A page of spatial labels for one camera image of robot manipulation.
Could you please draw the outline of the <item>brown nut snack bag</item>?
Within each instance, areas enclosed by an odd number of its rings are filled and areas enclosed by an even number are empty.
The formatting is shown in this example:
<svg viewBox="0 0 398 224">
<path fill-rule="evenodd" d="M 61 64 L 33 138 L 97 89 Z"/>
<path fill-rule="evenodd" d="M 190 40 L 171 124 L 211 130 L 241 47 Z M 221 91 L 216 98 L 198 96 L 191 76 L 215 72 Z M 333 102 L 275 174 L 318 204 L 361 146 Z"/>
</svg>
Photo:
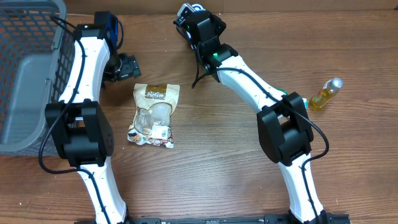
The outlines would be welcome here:
<svg viewBox="0 0 398 224">
<path fill-rule="evenodd" d="M 179 85 L 136 83 L 133 91 L 136 113 L 127 140 L 137 145 L 173 148 L 171 115 L 177 107 L 179 94 Z"/>
</svg>

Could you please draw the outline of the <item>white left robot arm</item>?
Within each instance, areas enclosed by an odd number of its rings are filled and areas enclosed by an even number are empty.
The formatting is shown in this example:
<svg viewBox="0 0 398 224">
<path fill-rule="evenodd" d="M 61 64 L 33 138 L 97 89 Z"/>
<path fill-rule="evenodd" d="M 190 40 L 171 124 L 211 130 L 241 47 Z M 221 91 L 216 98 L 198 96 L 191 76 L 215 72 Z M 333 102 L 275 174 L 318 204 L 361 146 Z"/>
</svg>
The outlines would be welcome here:
<svg viewBox="0 0 398 224">
<path fill-rule="evenodd" d="M 74 43 L 72 69 L 58 102 L 45 107 L 49 131 L 61 159 L 80 175 L 95 210 L 94 223 L 129 223 L 129 211 L 122 199 L 111 167 L 114 152 L 112 127 L 100 107 L 105 82 L 140 76 L 135 56 L 120 54 L 123 25 L 109 11 L 95 13 L 91 24 L 71 23 L 53 16 Z"/>
</svg>

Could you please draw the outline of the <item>yellow dish soap bottle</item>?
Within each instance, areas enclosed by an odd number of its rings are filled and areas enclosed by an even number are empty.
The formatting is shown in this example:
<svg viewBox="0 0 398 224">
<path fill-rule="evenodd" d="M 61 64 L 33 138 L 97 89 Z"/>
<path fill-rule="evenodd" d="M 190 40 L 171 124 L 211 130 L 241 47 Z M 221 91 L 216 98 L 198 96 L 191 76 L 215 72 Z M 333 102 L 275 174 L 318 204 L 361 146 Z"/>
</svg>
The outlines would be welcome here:
<svg viewBox="0 0 398 224">
<path fill-rule="evenodd" d="M 339 90 L 343 87 L 343 80 L 341 78 L 332 78 L 328 80 L 322 89 L 311 97 L 308 107 L 314 111 L 320 111 L 334 96 L 337 95 Z"/>
</svg>

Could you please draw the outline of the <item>green lid white jar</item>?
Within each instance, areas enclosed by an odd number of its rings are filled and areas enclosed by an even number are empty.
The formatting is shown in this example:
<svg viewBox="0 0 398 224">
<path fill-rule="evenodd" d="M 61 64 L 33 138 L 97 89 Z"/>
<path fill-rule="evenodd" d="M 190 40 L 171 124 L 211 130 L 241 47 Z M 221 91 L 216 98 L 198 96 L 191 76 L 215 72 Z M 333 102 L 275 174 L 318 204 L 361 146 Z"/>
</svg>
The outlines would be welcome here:
<svg viewBox="0 0 398 224">
<path fill-rule="evenodd" d="M 281 91 L 281 92 L 283 92 L 285 95 L 288 95 L 288 93 L 287 93 L 285 90 L 280 89 L 280 88 L 278 88 L 278 90 Z"/>
</svg>

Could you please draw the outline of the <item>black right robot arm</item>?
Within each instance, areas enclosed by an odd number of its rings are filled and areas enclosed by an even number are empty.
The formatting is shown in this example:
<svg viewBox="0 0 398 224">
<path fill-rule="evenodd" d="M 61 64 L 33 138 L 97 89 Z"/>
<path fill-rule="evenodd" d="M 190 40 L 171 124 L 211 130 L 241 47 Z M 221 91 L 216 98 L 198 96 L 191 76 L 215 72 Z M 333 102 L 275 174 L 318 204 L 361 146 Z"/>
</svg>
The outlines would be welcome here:
<svg viewBox="0 0 398 224">
<path fill-rule="evenodd" d="M 226 24 L 199 4 L 182 4 L 174 20 L 178 32 L 188 40 L 205 73 L 235 91 L 255 112 L 259 143 L 266 156 L 278 164 L 289 193 L 291 223 L 327 223 L 327 215 L 315 190 L 310 152 L 313 132 L 319 128 L 309 120 L 303 98 L 286 94 L 253 72 L 242 56 L 220 42 Z"/>
</svg>

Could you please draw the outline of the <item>small teal tissue pack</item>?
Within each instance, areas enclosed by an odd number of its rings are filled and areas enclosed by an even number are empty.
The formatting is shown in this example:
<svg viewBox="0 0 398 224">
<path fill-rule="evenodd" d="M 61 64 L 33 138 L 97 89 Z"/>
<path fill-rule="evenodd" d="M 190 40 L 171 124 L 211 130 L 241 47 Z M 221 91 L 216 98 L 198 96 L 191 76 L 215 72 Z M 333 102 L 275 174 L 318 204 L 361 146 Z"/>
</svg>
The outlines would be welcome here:
<svg viewBox="0 0 398 224">
<path fill-rule="evenodd" d="M 308 100 L 306 98 L 302 98 L 303 103 L 304 103 L 304 107 L 307 110 L 308 109 Z"/>
</svg>

